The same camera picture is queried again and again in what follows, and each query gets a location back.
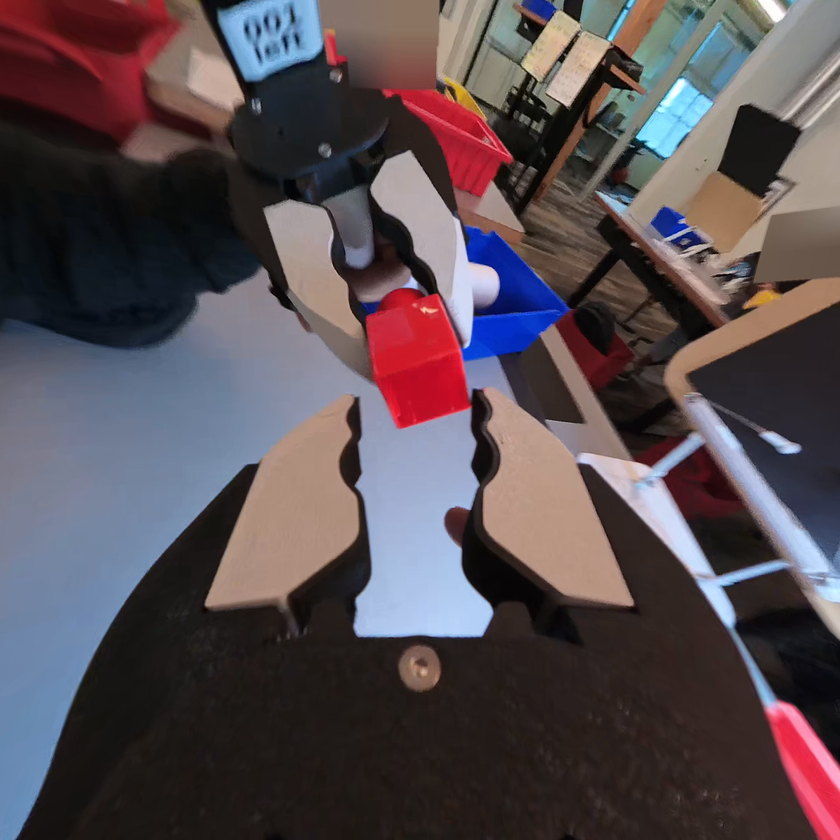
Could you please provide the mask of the white board stand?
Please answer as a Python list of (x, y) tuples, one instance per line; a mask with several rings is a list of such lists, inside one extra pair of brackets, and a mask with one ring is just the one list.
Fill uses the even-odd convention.
[(742, 647), (763, 700), (799, 708), (816, 729), (838, 726), (838, 640), (826, 627), (800, 581), (744, 510), (686, 519), (663, 479), (640, 485), (651, 468), (589, 452), (592, 467), (687, 567)]

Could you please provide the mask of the long wooden table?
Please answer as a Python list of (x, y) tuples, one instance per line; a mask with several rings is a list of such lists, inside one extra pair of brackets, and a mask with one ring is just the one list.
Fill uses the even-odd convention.
[(628, 212), (628, 206), (615, 198), (603, 192), (595, 192), (593, 198), (614, 225), (652, 261), (656, 270), (679, 289), (710, 323), (720, 327), (729, 322), (725, 307), (730, 298), (708, 268), (682, 256), (650, 224), (639, 223)]

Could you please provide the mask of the red floor bag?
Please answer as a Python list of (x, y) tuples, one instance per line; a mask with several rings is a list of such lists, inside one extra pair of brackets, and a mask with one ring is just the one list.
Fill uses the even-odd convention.
[(603, 302), (585, 302), (567, 311), (554, 326), (594, 392), (613, 383), (633, 362), (634, 353)]

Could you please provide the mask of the yellow storage bin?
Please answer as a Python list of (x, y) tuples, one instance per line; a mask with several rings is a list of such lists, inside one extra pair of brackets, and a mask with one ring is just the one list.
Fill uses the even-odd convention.
[(449, 77), (443, 77), (443, 85), (445, 96), (487, 123), (486, 114), (465, 87)]

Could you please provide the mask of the person's left forearm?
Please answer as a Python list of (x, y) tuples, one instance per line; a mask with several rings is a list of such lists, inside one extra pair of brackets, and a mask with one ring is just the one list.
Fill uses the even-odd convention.
[(259, 269), (235, 226), (220, 153), (141, 162), (2, 125), (2, 323), (149, 347), (188, 322), (200, 295)]

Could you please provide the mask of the beige table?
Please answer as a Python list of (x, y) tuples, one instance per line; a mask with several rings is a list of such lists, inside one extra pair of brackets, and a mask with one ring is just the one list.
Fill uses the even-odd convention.
[(523, 226), (494, 182), (490, 182), (482, 196), (456, 187), (455, 200), (464, 225), (484, 233), (496, 233), (510, 246), (522, 242)]

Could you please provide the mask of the wooden pillar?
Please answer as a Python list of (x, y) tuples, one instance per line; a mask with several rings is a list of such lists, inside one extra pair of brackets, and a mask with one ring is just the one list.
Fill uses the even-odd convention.
[[(613, 46), (627, 57), (633, 57), (637, 48), (641, 45), (650, 29), (657, 22), (661, 15), (666, 1), (638, 1), (630, 7), (628, 16), (623, 25), (619, 28), (615, 38), (612, 39)], [(601, 83), (591, 90), (591, 97), (580, 112), (575, 112), (575, 120), (570, 123), (567, 129), (560, 131), (559, 139), (563, 141), (559, 145), (558, 140), (553, 140), (549, 147), (551, 160), (541, 169), (540, 180), (533, 180), (531, 183), (532, 200), (539, 201), (551, 187), (557, 174), (563, 169), (565, 163), (574, 152), (574, 149), (583, 138), (589, 128), (589, 122), (599, 112), (611, 88), (605, 80), (606, 75), (602, 74)]]

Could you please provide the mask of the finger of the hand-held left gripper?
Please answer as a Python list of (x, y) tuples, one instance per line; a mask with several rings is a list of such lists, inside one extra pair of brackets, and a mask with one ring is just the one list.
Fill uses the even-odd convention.
[(383, 162), (370, 204), (375, 230), (394, 244), (419, 285), (440, 297), (460, 346), (469, 347), (474, 300), (464, 230), (413, 152)]
[(350, 286), (333, 262), (338, 240), (329, 211), (285, 201), (266, 206), (264, 216), (292, 306), (336, 358), (371, 382), (364, 323), (354, 312)]

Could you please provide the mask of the window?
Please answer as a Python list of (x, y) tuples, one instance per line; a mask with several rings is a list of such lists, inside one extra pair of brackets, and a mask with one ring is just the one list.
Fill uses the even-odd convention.
[(685, 77), (680, 77), (638, 131), (635, 139), (659, 158), (667, 159), (712, 105), (712, 99)]

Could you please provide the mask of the printed paper sheet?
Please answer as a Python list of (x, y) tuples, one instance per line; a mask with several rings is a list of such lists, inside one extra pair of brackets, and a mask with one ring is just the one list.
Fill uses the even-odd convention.
[(186, 74), (189, 92), (203, 102), (226, 112), (241, 106), (245, 97), (227, 61), (192, 47)]

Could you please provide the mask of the wooden-top standing desk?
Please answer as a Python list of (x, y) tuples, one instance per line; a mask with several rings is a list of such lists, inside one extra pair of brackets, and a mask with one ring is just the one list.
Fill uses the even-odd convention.
[[(634, 3), (635, 2), (629, 3), (628, 12), (630, 7), (633, 6)], [(535, 173), (533, 175), (533, 178), (531, 179), (530, 184), (528, 185), (528, 188), (519, 199), (519, 203), (515, 210), (516, 214), (523, 213), (524, 210), (529, 206), (529, 204), (532, 201), (534, 201), (532, 200), (533, 188), (531, 187), (531, 183), (533, 182), (533, 180), (540, 180), (541, 169), (548, 161), (551, 160), (551, 153), (549, 152), (549, 147), (553, 143), (553, 140), (558, 140), (559, 145), (562, 145), (564, 143), (562, 140), (559, 139), (560, 131), (567, 129), (570, 123), (572, 123), (575, 120), (575, 116), (573, 115), (575, 112), (580, 112), (582, 109), (585, 108), (585, 104), (589, 101), (590, 97), (592, 96), (592, 89), (597, 88), (598, 85), (601, 83), (602, 74), (605, 74), (605, 80), (609, 84), (611, 90), (629, 90), (640, 93), (643, 93), (645, 91), (645, 89), (641, 86), (640, 83), (642, 75), (642, 66), (638, 65), (635, 70), (631, 70), (631, 65), (636, 64), (636, 61), (634, 60), (634, 55), (633, 57), (625, 56), (622, 52), (620, 52), (617, 48), (613, 46), (612, 38), (610, 41), (612, 42), (612, 47), (609, 48), (603, 59), (602, 64), (598, 67), (595, 73), (585, 84), (581, 94), (574, 101), (574, 104), (572, 104), (570, 108), (562, 110), (562, 112), (557, 117), (555, 117), (549, 125), (547, 132), (544, 138), (541, 140), (539, 146), (539, 151), (544, 153), (544, 157), (541, 160), (541, 162), (535, 165)], [(591, 122), (589, 122), (589, 128), (591, 126), (591, 123), (597, 117), (597, 115)]]

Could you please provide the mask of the person's left hand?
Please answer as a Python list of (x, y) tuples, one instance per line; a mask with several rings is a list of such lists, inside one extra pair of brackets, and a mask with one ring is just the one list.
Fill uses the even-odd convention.
[(378, 302), (391, 291), (405, 287), (411, 270), (401, 260), (393, 244), (377, 240), (373, 261), (365, 268), (347, 268), (343, 277), (361, 303)]

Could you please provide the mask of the red box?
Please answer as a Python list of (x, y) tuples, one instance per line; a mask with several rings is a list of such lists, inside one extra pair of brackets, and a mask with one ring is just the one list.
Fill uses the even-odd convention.
[(471, 408), (461, 346), (439, 295), (393, 290), (365, 326), (374, 383), (396, 427)]

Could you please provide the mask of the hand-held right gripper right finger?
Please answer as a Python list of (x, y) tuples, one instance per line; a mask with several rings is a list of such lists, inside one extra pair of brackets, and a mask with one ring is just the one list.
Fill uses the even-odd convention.
[(477, 480), (463, 572), (493, 609), (520, 604), (534, 624), (581, 609), (633, 615), (636, 603), (576, 457), (498, 389), (474, 391)]

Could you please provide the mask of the paper flip chart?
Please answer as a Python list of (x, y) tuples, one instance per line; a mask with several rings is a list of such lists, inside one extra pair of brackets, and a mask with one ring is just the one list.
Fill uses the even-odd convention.
[(546, 96), (570, 109), (612, 46), (611, 41), (582, 30), (547, 86)]
[(557, 9), (522, 58), (520, 67), (535, 81), (543, 82), (580, 32), (580, 23)]

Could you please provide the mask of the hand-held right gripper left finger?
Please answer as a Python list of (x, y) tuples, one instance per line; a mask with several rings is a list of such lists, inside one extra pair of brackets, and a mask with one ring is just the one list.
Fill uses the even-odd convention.
[(205, 608), (310, 611), (363, 591), (360, 400), (342, 395), (260, 460)]

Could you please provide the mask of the black panel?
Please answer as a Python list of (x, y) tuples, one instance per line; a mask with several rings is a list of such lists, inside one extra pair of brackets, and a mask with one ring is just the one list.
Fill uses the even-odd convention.
[(752, 104), (739, 107), (717, 171), (763, 198), (802, 130)]

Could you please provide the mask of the beige board on stand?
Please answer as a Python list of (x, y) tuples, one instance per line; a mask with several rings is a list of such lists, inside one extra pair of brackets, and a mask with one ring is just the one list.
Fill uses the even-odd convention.
[(732, 252), (758, 221), (763, 199), (728, 176), (710, 173), (683, 208), (689, 226), (697, 228), (718, 253)]

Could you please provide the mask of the large red storage bin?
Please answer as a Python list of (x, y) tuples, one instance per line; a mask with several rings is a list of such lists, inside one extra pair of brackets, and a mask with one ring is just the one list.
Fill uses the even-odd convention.
[(384, 89), (383, 93), (400, 97), (433, 132), (457, 189), (483, 197), (499, 169), (512, 162), (486, 120), (436, 90)]

